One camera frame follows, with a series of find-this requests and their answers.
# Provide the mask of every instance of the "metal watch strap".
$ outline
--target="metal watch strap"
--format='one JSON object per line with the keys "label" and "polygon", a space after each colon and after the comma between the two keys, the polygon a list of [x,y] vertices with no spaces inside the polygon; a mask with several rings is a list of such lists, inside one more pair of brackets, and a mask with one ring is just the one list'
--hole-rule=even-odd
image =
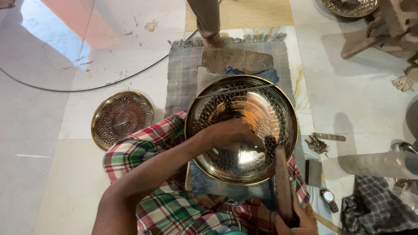
{"label": "metal watch strap", "polygon": [[338,212],[337,203],[332,201],[332,202],[328,202],[328,205],[329,205],[329,208],[331,209],[332,213],[337,213]]}

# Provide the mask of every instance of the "brass plate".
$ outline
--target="brass plate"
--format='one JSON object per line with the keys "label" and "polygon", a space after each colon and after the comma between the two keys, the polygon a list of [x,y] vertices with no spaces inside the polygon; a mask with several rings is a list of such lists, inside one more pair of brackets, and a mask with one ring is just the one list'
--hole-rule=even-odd
{"label": "brass plate", "polygon": [[378,6],[377,0],[359,0],[359,5],[354,9],[340,9],[332,3],[332,0],[321,0],[321,2],[332,13],[345,17],[363,17],[371,14]]}
{"label": "brass plate", "polygon": [[92,119],[92,137],[104,151],[118,140],[152,125],[154,110],[150,101],[138,92],[125,91],[104,100]]}
{"label": "brass plate", "polygon": [[209,125],[240,117],[263,139],[267,149],[267,153],[210,150],[194,159],[208,176],[227,184],[257,184],[274,175],[274,150],[277,145],[285,147],[287,159],[292,156],[298,139],[298,121],[292,103],[280,88],[271,86],[216,95],[268,84],[272,83],[250,75],[225,77],[208,85],[197,95],[214,96],[192,102],[186,117],[186,139]]}

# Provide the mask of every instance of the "fringed rug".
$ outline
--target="fringed rug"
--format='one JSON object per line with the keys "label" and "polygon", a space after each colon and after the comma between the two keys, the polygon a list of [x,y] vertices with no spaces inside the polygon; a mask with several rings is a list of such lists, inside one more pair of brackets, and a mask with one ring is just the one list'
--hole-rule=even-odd
{"label": "fringed rug", "polygon": [[[277,86],[289,97],[293,106],[292,81],[290,77],[289,61],[286,44],[283,42],[285,33],[274,35],[258,34],[245,35],[244,38],[221,37],[225,48],[244,51],[266,53],[273,56],[274,68],[280,77]],[[165,118],[182,110],[189,109],[197,91],[197,66],[201,64],[202,49],[201,38],[191,40],[177,40],[170,42],[171,51],[168,56],[168,85]],[[294,151],[295,161],[305,179],[305,158],[301,142],[298,141]]]}

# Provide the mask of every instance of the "engraved pattern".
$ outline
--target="engraved pattern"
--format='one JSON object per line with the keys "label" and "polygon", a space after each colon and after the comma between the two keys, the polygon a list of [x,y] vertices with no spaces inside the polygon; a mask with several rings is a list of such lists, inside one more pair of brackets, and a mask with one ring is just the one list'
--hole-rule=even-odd
{"label": "engraved pattern", "polygon": [[98,112],[95,133],[108,147],[153,122],[150,103],[139,95],[127,93],[108,100]]}
{"label": "engraved pattern", "polygon": [[333,0],[321,0],[322,4],[332,13],[346,17],[362,17],[372,13],[377,8],[377,0],[359,0],[354,8],[338,8]]}
{"label": "engraved pattern", "polygon": [[[203,95],[246,89],[264,85],[254,79],[224,79],[216,87],[207,89]],[[241,118],[250,129],[263,139],[267,153],[215,149],[200,155],[196,160],[208,172],[223,181],[244,183],[271,177],[274,174],[274,151],[277,145],[284,146],[286,153],[292,146],[296,123],[294,109],[285,102],[286,97],[272,87],[251,89],[224,95],[215,95],[197,100],[192,105],[187,119],[186,136],[189,138],[209,125],[230,118]]]}

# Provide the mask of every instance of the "green plaid fabric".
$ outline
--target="green plaid fabric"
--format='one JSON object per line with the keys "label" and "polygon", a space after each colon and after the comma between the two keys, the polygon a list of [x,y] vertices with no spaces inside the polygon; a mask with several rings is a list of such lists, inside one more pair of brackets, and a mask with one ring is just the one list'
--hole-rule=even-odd
{"label": "green plaid fabric", "polygon": [[[185,116],[186,112],[182,111],[115,143],[103,159],[111,183],[144,161],[182,143]],[[308,200],[294,158],[289,162],[289,174],[295,181],[292,183],[300,201]],[[202,200],[182,190],[172,179],[165,181],[137,205],[136,216],[138,230],[144,234],[217,235],[231,231],[277,234],[273,214],[261,200],[238,204],[225,197],[214,200],[211,195]]]}

